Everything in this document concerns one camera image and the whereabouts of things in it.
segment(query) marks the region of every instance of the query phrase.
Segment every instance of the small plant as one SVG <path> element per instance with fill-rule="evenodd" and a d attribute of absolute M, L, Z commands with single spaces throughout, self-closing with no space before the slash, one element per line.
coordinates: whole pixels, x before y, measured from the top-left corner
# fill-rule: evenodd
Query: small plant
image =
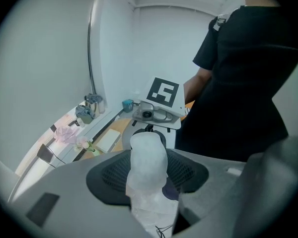
<path fill-rule="evenodd" d="M 78 138 L 74 145 L 74 150 L 78 153 L 81 150 L 91 151 L 93 153 L 97 152 L 97 150 L 92 147 L 92 142 L 87 137 Z"/>

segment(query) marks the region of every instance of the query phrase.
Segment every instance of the cable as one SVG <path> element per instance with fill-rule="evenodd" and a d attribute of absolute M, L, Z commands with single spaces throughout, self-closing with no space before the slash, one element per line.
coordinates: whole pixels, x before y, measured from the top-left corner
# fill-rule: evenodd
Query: cable
<path fill-rule="evenodd" d="M 53 155 L 54 155 L 59 161 L 61 161 L 61 162 L 63 162 L 64 164 L 66 164 L 64 161 L 60 160 L 60 159 L 54 154 L 54 152 L 53 152 L 50 148 L 49 148 L 49 150 L 50 150 L 51 153 L 53 153 Z"/>
<path fill-rule="evenodd" d="M 52 166 L 53 168 L 56 168 L 56 167 L 54 167 L 52 164 L 48 163 L 47 161 L 45 161 L 45 160 L 43 160 L 43 159 L 41 159 L 41 158 L 39 158 L 39 159 L 42 160 L 42 161 L 44 161 L 45 163 L 49 164 L 49 165 Z"/>
<path fill-rule="evenodd" d="M 173 226 L 173 225 L 166 226 L 165 228 L 159 228 L 159 227 L 155 226 L 155 227 L 157 228 L 156 232 L 157 232 L 158 235 L 160 235 L 160 238 L 162 238 L 162 237 L 165 238 L 163 232 L 166 231 L 166 230 L 168 230 L 168 229 L 171 228 L 172 226 Z"/>

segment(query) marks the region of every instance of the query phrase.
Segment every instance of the blue object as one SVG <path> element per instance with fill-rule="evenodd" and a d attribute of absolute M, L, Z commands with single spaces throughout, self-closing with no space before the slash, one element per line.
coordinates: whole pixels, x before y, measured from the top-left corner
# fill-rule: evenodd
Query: blue object
<path fill-rule="evenodd" d="M 134 101 L 133 100 L 123 101 L 123 108 L 126 113 L 131 112 L 134 109 Z"/>

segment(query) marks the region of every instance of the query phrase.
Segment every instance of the wooden table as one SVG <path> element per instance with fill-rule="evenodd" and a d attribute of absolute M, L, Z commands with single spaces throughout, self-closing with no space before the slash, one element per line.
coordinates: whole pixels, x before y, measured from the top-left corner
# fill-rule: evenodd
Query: wooden table
<path fill-rule="evenodd" d="M 110 129 L 116 130 L 120 132 L 120 139 L 114 146 L 114 148 L 111 150 L 111 152 L 118 152 L 123 150 L 123 141 L 122 141 L 122 135 L 125 131 L 127 125 L 130 123 L 131 119 L 120 119 L 117 121 L 114 121 L 111 125 L 108 126 L 108 128 L 96 139 L 96 141 L 93 143 L 93 147 L 96 149 L 96 144 L 101 140 L 101 138 L 106 134 L 106 132 Z M 81 160 L 94 158 L 92 152 L 85 152 L 84 155 L 81 157 Z"/>

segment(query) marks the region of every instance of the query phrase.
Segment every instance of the person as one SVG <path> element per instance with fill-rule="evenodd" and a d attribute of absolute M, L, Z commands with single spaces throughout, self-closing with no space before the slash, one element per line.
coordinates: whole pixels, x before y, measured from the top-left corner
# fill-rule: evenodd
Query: person
<path fill-rule="evenodd" d="M 288 136 L 272 102 L 298 63 L 298 38 L 276 0 L 245 0 L 220 15 L 193 62 L 200 67 L 184 84 L 195 100 L 176 134 L 176 149 L 247 161 Z"/>

